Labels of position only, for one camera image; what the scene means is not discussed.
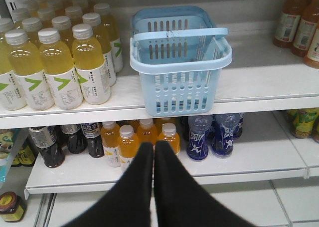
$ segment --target plastic basket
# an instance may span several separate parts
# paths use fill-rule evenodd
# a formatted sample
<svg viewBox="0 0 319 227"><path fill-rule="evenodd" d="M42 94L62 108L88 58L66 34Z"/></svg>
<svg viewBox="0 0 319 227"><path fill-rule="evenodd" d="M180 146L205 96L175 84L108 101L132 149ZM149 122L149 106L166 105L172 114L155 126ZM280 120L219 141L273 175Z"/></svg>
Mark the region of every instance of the plastic basket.
<svg viewBox="0 0 319 227"><path fill-rule="evenodd" d="M130 65L140 73L145 107L153 116L211 109L220 69L232 61L226 28L194 6L152 8L132 18Z"/></svg>

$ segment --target plastic bottle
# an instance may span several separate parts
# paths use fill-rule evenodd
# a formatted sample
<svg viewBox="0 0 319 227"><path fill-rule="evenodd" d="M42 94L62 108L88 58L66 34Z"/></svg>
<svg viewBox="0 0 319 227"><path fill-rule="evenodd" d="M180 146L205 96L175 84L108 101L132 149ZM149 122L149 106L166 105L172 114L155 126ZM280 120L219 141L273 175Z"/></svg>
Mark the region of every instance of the plastic bottle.
<svg viewBox="0 0 319 227"><path fill-rule="evenodd" d="M158 131L152 118L140 120L137 135L140 142L151 142L155 145L158 137Z"/></svg>
<svg viewBox="0 0 319 227"><path fill-rule="evenodd" d="M102 122L103 127L101 129L102 145L104 155L107 157L108 164L111 167L119 167L119 136L120 127L115 121Z"/></svg>
<svg viewBox="0 0 319 227"><path fill-rule="evenodd" d="M159 141L167 141L174 150L176 156L179 156L180 152L180 139L176 132L176 126L173 123L165 123L162 127L162 132L158 137Z"/></svg>
<svg viewBox="0 0 319 227"><path fill-rule="evenodd" d="M130 125L124 125L120 128L119 137L119 154L121 168L123 171L132 163L138 149L140 142L136 133L134 133L133 127Z"/></svg>
<svg viewBox="0 0 319 227"><path fill-rule="evenodd" d="M70 49L60 41L57 29L45 28L39 31L38 35L42 43L39 50L44 63L44 73L55 104L66 110L78 107L83 101L83 95Z"/></svg>
<svg viewBox="0 0 319 227"><path fill-rule="evenodd" d="M189 144L186 152L189 157L200 161L208 156L208 134L213 118L210 115L189 116Z"/></svg>
<svg viewBox="0 0 319 227"><path fill-rule="evenodd" d="M101 18L98 13L90 12L84 14L82 16L83 23L89 24L92 29L96 39L101 44L103 57L105 60L105 65L107 69L107 74L109 78L110 86L113 86L116 82L116 75L114 71L114 65L112 61L112 54L111 54L111 45L108 37L108 33L106 29L102 26Z"/></svg>
<svg viewBox="0 0 319 227"><path fill-rule="evenodd" d="M283 48L292 46L299 20L306 5L306 0L286 0L273 40L274 45Z"/></svg>
<svg viewBox="0 0 319 227"><path fill-rule="evenodd" d="M11 45L9 60L28 105L37 111L51 107L54 100L44 75L39 50L28 41L23 29L9 31L5 38Z"/></svg>
<svg viewBox="0 0 319 227"><path fill-rule="evenodd" d="M83 96L90 104L104 103L110 98L111 89L101 45L88 24L78 24L72 31L72 53Z"/></svg>
<svg viewBox="0 0 319 227"><path fill-rule="evenodd" d="M312 0L303 12L298 30L291 48L291 52L297 56L304 56L311 44L317 22L319 20L319 0Z"/></svg>
<svg viewBox="0 0 319 227"><path fill-rule="evenodd" d="M26 18L31 17L28 9L18 8L11 12L12 19L14 21L14 26L16 29L22 28L22 21Z"/></svg>
<svg viewBox="0 0 319 227"><path fill-rule="evenodd" d="M41 42L39 41L38 31L42 29L41 20L38 17L27 18L22 21L22 27L26 31L29 41L39 48Z"/></svg>
<svg viewBox="0 0 319 227"><path fill-rule="evenodd" d="M102 24L109 34L114 70L117 73L123 68L122 44L117 22L111 14L110 5L107 3L98 3L94 5L94 12L101 16Z"/></svg>
<svg viewBox="0 0 319 227"><path fill-rule="evenodd" d="M26 105L9 61L9 45L4 34L14 28L10 18L0 18L0 102L7 110L17 110Z"/></svg>

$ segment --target white label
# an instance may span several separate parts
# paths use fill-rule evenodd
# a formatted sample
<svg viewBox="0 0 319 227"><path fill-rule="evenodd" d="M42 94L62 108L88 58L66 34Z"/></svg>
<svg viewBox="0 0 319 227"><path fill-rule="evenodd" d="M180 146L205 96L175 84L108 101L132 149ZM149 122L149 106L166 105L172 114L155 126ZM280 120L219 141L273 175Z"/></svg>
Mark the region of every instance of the white label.
<svg viewBox="0 0 319 227"><path fill-rule="evenodd" d="M118 38L115 41L111 41L111 47L114 70L116 73L118 73L123 68L121 40Z"/></svg>
<svg viewBox="0 0 319 227"><path fill-rule="evenodd" d="M114 72L114 65L113 65L113 61L112 61L111 52L103 54L103 57L105 60L106 72L107 72L107 76L109 78L110 86L113 86L114 83L116 82L116 75Z"/></svg>
<svg viewBox="0 0 319 227"><path fill-rule="evenodd" d="M17 110L26 105L13 71L0 75L0 102L7 110Z"/></svg>
<svg viewBox="0 0 319 227"><path fill-rule="evenodd" d="M282 12L276 29L275 38L279 41L292 42L300 17L300 15L289 15Z"/></svg>
<svg viewBox="0 0 319 227"><path fill-rule="evenodd" d="M76 69L84 99L90 104L102 104L111 95L106 65L92 70Z"/></svg>
<svg viewBox="0 0 319 227"><path fill-rule="evenodd" d="M108 159L108 164L111 167L119 167L120 164L120 157L119 157L119 147L107 147L103 146L104 155Z"/></svg>
<svg viewBox="0 0 319 227"><path fill-rule="evenodd" d="M41 111L54 104L43 70L27 76L16 75L16 77L31 108Z"/></svg>
<svg viewBox="0 0 319 227"><path fill-rule="evenodd" d="M55 104L62 109L72 109L82 103L83 96L75 68L57 75L45 75Z"/></svg>
<svg viewBox="0 0 319 227"><path fill-rule="evenodd" d="M294 47L300 50L308 50L311 39L315 33L317 23L301 19L297 34L294 39Z"/></svg>

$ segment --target beverage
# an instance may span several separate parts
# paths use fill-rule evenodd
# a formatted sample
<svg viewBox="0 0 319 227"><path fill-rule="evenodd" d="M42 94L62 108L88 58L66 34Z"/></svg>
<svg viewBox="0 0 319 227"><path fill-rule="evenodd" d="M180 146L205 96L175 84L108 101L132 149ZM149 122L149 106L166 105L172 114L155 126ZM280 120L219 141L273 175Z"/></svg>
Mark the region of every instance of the beverage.
<svg viewBox="0 0 319 227"><path fill-rule="evenodd" d="M119 137L119 154L121 168L123 171L132 163L138 149L140 142L137 134L134 133L133 127L130 125L124 125L120 128Z"/></svg>
<svg viewBox="0 0 319 227"><path fill-rule="evenodd" d="M51 107L54 100L44 75L39 50L28 41L23 29L9 31L5 38L11 45L9 60L28 105L37 111Z"/></svg>
<svg viewBox="0 0 319 227"><path fill-rule="evenodd" d="M102 24L109 34L114 70L117 73L123 68L122 44L117 22L114 16L111 14L110 5L107 3L99 3L94 5L94 12L101 16Z"/></svg>
<svg viewBox="0 0 319 227"><path fill-rule="evenodd" d="M101 45L88 24L78 24L72 31L72 53L84 99L94 105L104 103L111 89Z"/></svg>
<svg viewBox="0 0 319 227"><path fill-rule="evenodd" d="M205 116L189 116L189 144L186 152L189 157L200 161L208 156L208 134L211 127L212 117Z"/></svg>
<svg viewBox="0 0 319 227"><path fill-rule="evenodd" d="M104 151L102 147L102 138L100 135L101 125L100 123L82 123L81 128L83 135L86 137L86 144L90 156L94 158L99 158L104 156Z"/></svg>
<svg viewBox="0 0 319 227"><path fill-rule="evenodd" d="M176 126L173 123L165 123L162 127L162 132L158 137L159 141L167 141L172 147L176 156L179 156L180 152L180 139L176 132Z"/></svg>
<svg viewBox="0 0 319 227"><path fill-rule="evenodd" d="M102 144L104 155L107 157L108 164L112 167L119 167L119 134L120 127L115 121L102 122L101 129Z"/></svg>
<svg viewBox="0 0 319 227"><path fill-rule="evenodd" d="M99 41L103 57L107 69L107 74L109 78L110 86L113 86L116 82L116 75L114 72L114 66L111 54L111 45L106 29L101 24L101 18L98 13L90 12L83 15L83 23L89 24L92 29L96 39Z"/></svg>
<svg viewBox="0 0 319 227"><path fill-rule="evenodd" d="M42 29L41 20L38 17L30 17L22 21L22 27L29 37L29 41L36 45L37 48L41 46L39 41L38 31Z"/></svg>
<svg viewBox="0 0 319 227"><path fill-rule="evenodd" d="M61 125L60 128L66 136L66 144L69 152L78 154L85 150L85 140L80 124Z"/></svg>
<svg viewBox="0 0 319 227"><path fill-rule="evenodd" d="M157 137L158 137L158 131L156 126L153 123L152 118L140 120L140 125L138 127L137 135L141 143L151 142L153 145L155 145Z"/></svg>

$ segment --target white bottle cap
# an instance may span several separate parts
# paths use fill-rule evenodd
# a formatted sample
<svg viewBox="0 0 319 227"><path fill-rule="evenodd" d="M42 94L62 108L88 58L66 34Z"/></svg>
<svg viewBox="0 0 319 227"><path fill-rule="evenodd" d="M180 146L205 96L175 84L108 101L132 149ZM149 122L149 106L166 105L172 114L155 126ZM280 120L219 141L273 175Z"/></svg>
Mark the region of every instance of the white bottle cap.
<svg viewBox="0 0 319 227"><path fill-rule="evenodd" d="M62 31L71 28L72 23L68 16L57 16L52 19L52 26Z"/></svg>
<svg viewBox="0 0 319 227"><path fill-rule="evenodd" d="M134 129L130 125L124 125L120 128L120 136L124 139L131 138L134 134Z"/></svg>
<svg viewBox="0 0 319 227"><path fill-rule="evenodd" d="M94 5L94 12L99 15L107 15L111 12L111 8L108 3L102 2Z"/></svg>
<svg viewBox="0 0 319 227"><path fill-rule="evenodd" d="M82 23L72 27L73 36L75 39L83 40L93 36L93 30L89 24Z"/></svg>
<svg viewBox="0 0 319 227"><path fill-rule="evenodd" d="M98 13L95 13L95 12L84 14L82 18L83 18L83 23L87 23L90 26L97 26L101 24L101 17Z"/></svg>
<svg viewBox="0 0 319 227"><path fill-rule="evenodd" d="M43 44L55 43L60 40L59 31L55 28L45 28L38 32L39 41Z"/></svg>
<svg viewBox="0 0 319 227"><path fill-rule="evenodd" d="M10 45L20 45L28 41L28 35L23 29L15 29L5 33L6 42Z"/></svg>
<svg viewBox="0 0 319 227"><path fill-rule="evenodd" d="M42 23L38 17L30 17L22 21L22 26L25 31L39 31Z"/></svg>
<svg viewBox="0 0 319 227"><path fill-rule="evenodd" d="M14 28L11 18L0 18L0 32L7 32Z"/></svg>
<svg viewBox="0 0 319 227"><path fill-rule="evenodd" d="M172 137L176 134L176 126L173 123L165 123L161 131L166 137Z"/></svg>
<svg viewBox="0 0 319 227"><path fill-rule="evenodd" d="M28 9L26 8L18 8L11 12L12 19L15 21L22 21L26 18L31 17Z"/></svg>

